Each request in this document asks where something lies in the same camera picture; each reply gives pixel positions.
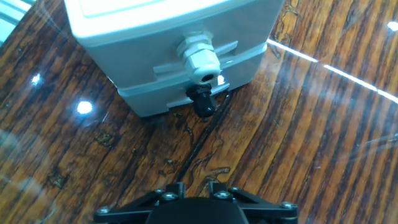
hex bolt head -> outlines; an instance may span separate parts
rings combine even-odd
[[[225,190],[220,190],[219,192],[214,194],[214,197],[218,199],[227,199],[231,196],[231,193],[225,191]]]
[[[290,208],[293,208],[293,207],[294,207],[294,204],[293,204],[293,203],[290,203],[290,202],[282,202],[282,203],[280,204],[280,207],[281,207],[281,208],[288,208],[288,209],[290,209]]]
[[[177,198],[178,198],[178,195],[176,195],[173,192],[166,192],[166,193],[162,194],[162,199],[166,200],[166,201],[175,200]]]
[[[239,187],[232,187],[232,188],[231,188],[231,191],[233,191],[233,192],[238,192],[238,191],[240,191],[240,188],[239,188]]]
[[[157,189],[157,190],[155,190],[155,193],[157,193],[157,194],[163,194],[163,193],[164,193],[164,190],[162,190],[162,189]]]
[[[99,214],[105,214],[105,213],[108,213],[108,212],[110,212],[110,211],[111,211],[111,209],[110,209],[108,206],[105,206],[105,207],[99,208],[99,209],[97,210],[97,213],[99,213]]]

glossy wood surface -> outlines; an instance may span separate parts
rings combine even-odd
[[[300,223],[398,223],[391,21],[395,0],[286,0],[270,38],[310,58],[269,44],[212,118],[183,106],[140,119],[72,37],[63,2],[37,0],[0,50],[0,220],[91,223],[100,206],[173,181],[203,195],[215,180],[297,203]]]

wood grain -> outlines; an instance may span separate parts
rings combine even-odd
[[[398,223],[397,17],[393,0],[286,0],[271,39],[318,62],[269,45],[212,118],[183,106],[140,119],[63,2],[38,0],[0,49],[0,219],[91,223],[173,181],[189,195],[221,181],[297,203],[300,223]]]

enclosure lid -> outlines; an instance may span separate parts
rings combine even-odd
[[[65,0],[73,35],[96,46],[177,27],[253,0]]]

plastic nut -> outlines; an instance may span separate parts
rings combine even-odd
[[[205,34],[187,37],[177,47],[177,56],[181,57],[183,53],[187,49],[189,49],[192,44],[197,44],[197,43],[211,44],[211,39],[209,39],[209,37]]]
[[[193,82],[204,85],[220,75],[220,61],[213,51],[201,50],[187,57],[185,69]]]

